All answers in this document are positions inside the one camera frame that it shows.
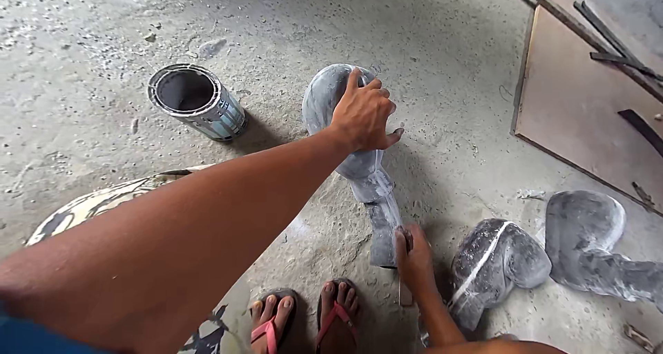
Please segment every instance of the metal can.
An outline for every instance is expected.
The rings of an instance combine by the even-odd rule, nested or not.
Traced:
[[[152,103],[212,140],[232,140],[247,125],[237,100],[212,72],[195,64],[174,64],[156,72],[147,93]]]

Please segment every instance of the concrete floor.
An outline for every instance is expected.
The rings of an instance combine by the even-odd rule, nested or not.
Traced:
[[[300,110],[310,79],[328,64],[356,63],[374,70],[398,104],[388,128],[402,122],[406,134],[384,164],[397,182],[403,219],[425,228],[438,270],[487,217],[515,221],[542,240],[545,203],[517,199],[519,189],[612,195],[628,215],[617,251],[663,262],[661,217],[509,134],[531,14],[520,0],[0,0],[0,6],[0,256],[20,248],[55,209],[96,188],[305,137]],[[143,39],[150,31],[154,43]],[[217,38],[228,40],[217,57],[195,57],[200,44]],[[249,132],[218,144],[153,107],[146,82],[175,62],[215,72],[253,115]],[[296,330],[313,337],[319,287],[346,276],[366,307],[361,352],[412,352],[416,308],[398,306],[393,271],[368,265],[369,234],[362,206],[332,174],[237,284],[240,302],[226,323],[242,325],[249,301],[242,291],[250,288],[255,297],[288,286],[308,302],[301,309],[308,324],[302,320]],[[655,343],[663,340],[663,316],[653,304],[549,280],[513,291],[485,314],[478,336],[508,332],[570,353],[641,352],[621,334],[625,322]],[[310,341],[288,344],[311,347]]]

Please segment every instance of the hand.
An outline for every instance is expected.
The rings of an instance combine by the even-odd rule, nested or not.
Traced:
[[[374,79],[365,87],[357,81],[361,70],[354,68],[347,79],[345,94],[334,109],[330,128],[347,136],[353,152],[358,150],[385,150],[400,140],[404,129],[399,128],[386,135],[386,119],[396,110],[389,100],[389,91]]]
[[[424,231],[421,230],[418,224],[398,226],[395,231],[396,260],[402,282],[408,286],[408,289],[417,300],[426,293],[437,294],[438,289],[433,275],[432,251]]]

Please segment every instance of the toe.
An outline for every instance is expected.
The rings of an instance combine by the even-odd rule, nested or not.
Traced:
[[[253,322],[253,327],[257,327],[260,322],[260,317],[262,315],[262,302],[256,301],[251,305],[251,321]]]
[[[274,324],[277,326],[277,339],[280,339],[283,334],[283,328],[288,321],[288,316],[290,315],[293,306],[294,299],[290,296],[282,298],[281,302],[278,304],[277,318],[274,319]]]
[[[359,309],[359,298],[357,298],[355,296],[354,300],[352,301],[352,305],[350,305],[350,308],[349,308],[350,315],[356,316],[358,309]]]
[[[322,309],[321,309],[322,318],[327,316],[327,314],[331,311],[332,307],[334,307],[334,300],[333,300],[334,289],[335,289],[334,282],[326,282],[322,286],[322,291],[320,292],[320,295],[322,296]]]
[[[340,282],[338,284],[338,296],[336,297],[336,302],[339,305],[345,305],[345,293],[347,292],[347,284],[345,282]]]
[[[271,295],[267,298],[265,302],[265,309],[262,311],[262,316],[260,317],[260,323],[265,323],[268,320],[272,319],[274,314],[274,306],[277,304],[277,297]]]
[[[347,296],[345,297],[345,304],[343,307],[347,310],[352,306],[352,302],[356,299],[355,297],[355,289],[350,288],[349,291],[347,291]]]

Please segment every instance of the plywood board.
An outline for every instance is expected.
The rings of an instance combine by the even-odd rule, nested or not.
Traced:
[[[554,1],[586,22],[573,8],[576,0]],[[645,65],[661,72],[658,56],[590,6]],[[621,71],[591,60],[591,51],[559,20],[536,8],[515,134],[642,203],[636,182],[661,214],[663,157],[617,112],[633,109],[663,135],[663,124],[654,121],[663,104]]]

